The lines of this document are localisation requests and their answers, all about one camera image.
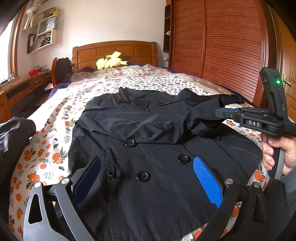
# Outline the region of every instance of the wooden chair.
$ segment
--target wooden chair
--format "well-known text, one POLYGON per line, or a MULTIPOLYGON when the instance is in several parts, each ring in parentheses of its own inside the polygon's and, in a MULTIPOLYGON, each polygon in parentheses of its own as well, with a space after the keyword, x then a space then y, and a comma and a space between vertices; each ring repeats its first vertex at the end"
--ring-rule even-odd
POLYGON ((68 74, 72 73, 72 65, 69 58, 55 58, 52 62, 52 84, 63 81, 68 74))

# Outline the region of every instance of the white wall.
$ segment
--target white wall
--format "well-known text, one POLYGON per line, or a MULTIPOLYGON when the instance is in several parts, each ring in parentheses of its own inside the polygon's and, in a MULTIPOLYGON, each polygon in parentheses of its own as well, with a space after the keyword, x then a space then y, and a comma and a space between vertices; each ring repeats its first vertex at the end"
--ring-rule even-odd
MULTIPOLYGON (((38 13, 51 7, 61 8, 60 19, 57 20, 58 44, 23 59, 27 62, 33 58, 34 66, 47 65, 51 68, 55 57, 69 57, 72 60, 75 46, 113 40, 140 40, 157 43, 159 65, 164 66, 165 4, 165 0, 48 0, 38 13)), ((27 37, 21 41, 26 53, 27 37)), ((32 66, 28 63, 23 66, 28 67, 32 66)))

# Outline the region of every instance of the door handle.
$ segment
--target door handle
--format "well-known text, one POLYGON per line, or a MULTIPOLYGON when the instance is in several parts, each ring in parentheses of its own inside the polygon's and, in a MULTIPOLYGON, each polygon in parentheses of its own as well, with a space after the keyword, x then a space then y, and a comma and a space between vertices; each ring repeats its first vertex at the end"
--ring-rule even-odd
POLYGON ((287 83, 288 85, 292 86, 292 84, 289 81, 287 81, 287 75, 286 74, 284 74, 284 76, 283 76, 283 81, 285 83, 287 83))

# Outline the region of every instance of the pikachu plush toy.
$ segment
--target pikachu plush toy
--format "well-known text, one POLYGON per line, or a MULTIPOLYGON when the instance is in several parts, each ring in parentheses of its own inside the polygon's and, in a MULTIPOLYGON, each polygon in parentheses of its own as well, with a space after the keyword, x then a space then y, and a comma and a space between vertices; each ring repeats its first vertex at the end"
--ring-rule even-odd
POLYGON ((121 55, 120 52, 115 51, 112 55, 107 55, 106 58, 101 58, 96 62, 98 70, 116 68, 122 65, 128 65, 127 61, 122 61, 119 58, 121 55))

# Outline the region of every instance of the metal bolt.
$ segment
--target metal bolt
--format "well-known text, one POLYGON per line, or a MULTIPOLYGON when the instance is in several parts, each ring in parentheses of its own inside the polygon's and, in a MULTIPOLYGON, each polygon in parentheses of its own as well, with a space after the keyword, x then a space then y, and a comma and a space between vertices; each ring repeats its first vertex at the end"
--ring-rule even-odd
POLYGON ((233 184, 233 180, 231 178, 226 178, 225 182, 229 185, 233 184))
POLYGON ((40 187, 41 186, 41 182, 36 182, 35 184, 34 184, 34 187, 36 187, 36 188, 38 188, 38 187, 40 187))
POLYGON ((254 185, 254 187, 256 187, 256 188, 259 188, 259 187, 260 187, 260 183, 258 183, 258 182, 254 182, 253 185, 254 185))
POLYGON ((67 184, 69 181, 70 181, 69 178, 63 178, 63 179, 61 180, 61 183, 62 183, 62 184, 67 184))

